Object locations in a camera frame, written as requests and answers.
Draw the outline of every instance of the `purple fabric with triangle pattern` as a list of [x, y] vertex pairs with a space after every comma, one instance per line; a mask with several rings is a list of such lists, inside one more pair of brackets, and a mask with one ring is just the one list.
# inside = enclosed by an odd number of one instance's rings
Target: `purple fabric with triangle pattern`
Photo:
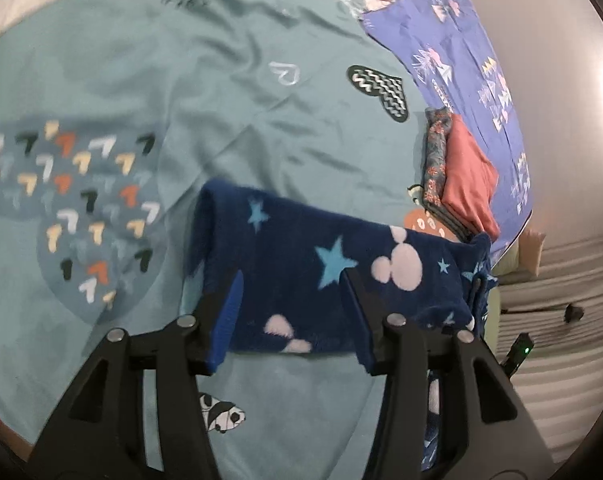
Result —
[[428, 105], [462, 116], [499, 172], [491, 202], [496, 262], [533, 210], [521, 130], [504, 73], [470, 0], [398, 0], [365, 15], [366, 31], [411, 73]]

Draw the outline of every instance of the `teal bedsheet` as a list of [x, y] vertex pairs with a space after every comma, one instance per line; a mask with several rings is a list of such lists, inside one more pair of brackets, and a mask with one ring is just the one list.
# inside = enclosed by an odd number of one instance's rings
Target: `teal bedsheet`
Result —
[[[358, 91], [353, 66], [401, 78], [407, 119]], [[34, 442], [110, 328], [194, 305], [182, 262], [208, 179], [401, 225], [425, 129], [411, 77], [342, 0], [60, 0], [7, 31], [0, 418]], [[205, 412], [244, 416], [211, 426], [223, 478], [350, 480], [383, 382], [351, 354], [231, 354], [201, 389]]]

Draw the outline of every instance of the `navy blue fleece cloth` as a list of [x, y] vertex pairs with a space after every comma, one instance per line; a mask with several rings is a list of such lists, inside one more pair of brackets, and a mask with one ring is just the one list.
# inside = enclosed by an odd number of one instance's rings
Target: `navy blue fleece cloth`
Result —
[[235, 351], [352, 351], [342, 270], [357, 267], [389, 312], [422, 328], [472, 326], [479, 334], [489, 286], [471, 289], [489, 250], [486, 234], [455, 243], [211, 180], [196, 207], [187, 272], [203, 262], [203, 291], [212, 292], [242, 270]]

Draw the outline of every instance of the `panda print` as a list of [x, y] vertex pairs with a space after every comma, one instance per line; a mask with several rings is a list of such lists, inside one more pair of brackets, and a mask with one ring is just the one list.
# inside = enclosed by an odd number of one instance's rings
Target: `panda print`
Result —
[[226, 433], [234, 430], [246, 420], [246, 413], [236, 407], [233, 402], [217, 400], [213, 396], [204, 393], [200, 394], [199, 402], [203, 422], [208, 431], [217, 430], [219, 433]]

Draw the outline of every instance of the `star pattern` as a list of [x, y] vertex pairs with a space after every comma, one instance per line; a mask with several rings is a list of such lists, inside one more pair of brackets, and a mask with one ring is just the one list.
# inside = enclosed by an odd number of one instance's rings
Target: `star pattern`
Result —
[[455, 316], [454, 316], [454, 312], [451, 312], [450, 314], [448, 314], [448, 317], [443, 321], [444, 325], [447, 326], [451, 326], [455, 324]]
[[250, 218], [248, 223], [254, 227], [254, 232], [258, 233], [261, 225], [270, 219], [270, 215], [264, 213], [264, 201], [248, 199], [250, 205]]
[[337, 237], [330, 250], [323, 247], [315, 247], [315, 251], [324, 264], [324, 273], [319, 282], [319, 290], [331, 283], [338, 283], [342, 270], [356, 267], [359, 264], [359, 262], [344, 256], [341, 236]]
[[475, 270], [472, 272], [462, 272], [461, 275], [466, 278], [469, 282], [475, 277], [475, 274], [479, 272], [479, 264], [475, 264]]
[[437, 262], [438, 266], [439, 266], [439, 273], [441, 274], [442, 272], [445, 272], [446, 274], [448, 274], [448, 267], [451, 266], [451, 264], [447, 264], [446, 262], [443, 261], [443, 258], [441, 260], [439, 260]]

